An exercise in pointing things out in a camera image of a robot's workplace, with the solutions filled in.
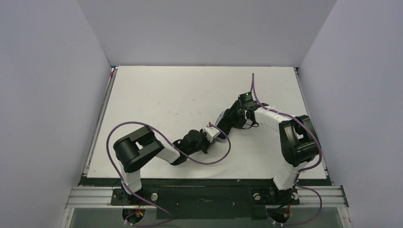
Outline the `black umbrella case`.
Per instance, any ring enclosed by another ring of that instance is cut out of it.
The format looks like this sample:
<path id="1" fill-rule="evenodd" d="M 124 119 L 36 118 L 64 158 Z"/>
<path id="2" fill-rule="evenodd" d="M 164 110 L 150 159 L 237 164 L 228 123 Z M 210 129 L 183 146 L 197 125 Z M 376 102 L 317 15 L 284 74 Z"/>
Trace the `black umbrella case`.
<path id="1" fill-rule="evenodd" d="M 215 123 L 215 126 L 221 129 L 226 135 L 229 135 L 232 128 L 232 121 L 230 119 L 230 109 L 226 109 L 219 115 Z"/>

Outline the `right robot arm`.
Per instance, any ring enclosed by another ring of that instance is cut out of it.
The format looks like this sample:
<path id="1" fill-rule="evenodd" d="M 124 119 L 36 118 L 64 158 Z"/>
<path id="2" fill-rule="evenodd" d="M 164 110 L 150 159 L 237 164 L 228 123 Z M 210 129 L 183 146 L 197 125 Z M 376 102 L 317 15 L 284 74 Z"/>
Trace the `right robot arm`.
<path id="1" fill-rule="evenodd" d="M 318 154 L 316 133 L 307 115 L 284 114 L 266 103 L 254 100 L 251 92 L 240 94 L 216 121 L 225 134 L 232 128 L 244 129 L 264 125 L 279 133 L 283 163 L 273 178 L 269 196 L 275 203 L 296 200 L 293 193 L 299 174 Z"/>

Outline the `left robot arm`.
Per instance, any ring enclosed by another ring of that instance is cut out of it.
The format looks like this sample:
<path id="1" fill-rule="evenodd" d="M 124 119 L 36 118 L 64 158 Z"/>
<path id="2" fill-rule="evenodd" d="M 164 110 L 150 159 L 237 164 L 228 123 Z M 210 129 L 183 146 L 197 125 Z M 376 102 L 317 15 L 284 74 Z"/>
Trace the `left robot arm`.
<path id="1" fill-rule="evenodd" d="M 146 125 L 120 138 L 114 143 L 113 149 L 119 160 L 124 190 L 131 195 L 142 188 L 140 169 L 154 157 L 173 166 L 180 165 L 196 152 L 207 153 L 219 135 L 220 131 L 212 126 L 199 131 L 190 130 L 171 146 L 159 140 L 152 128 Z"/>

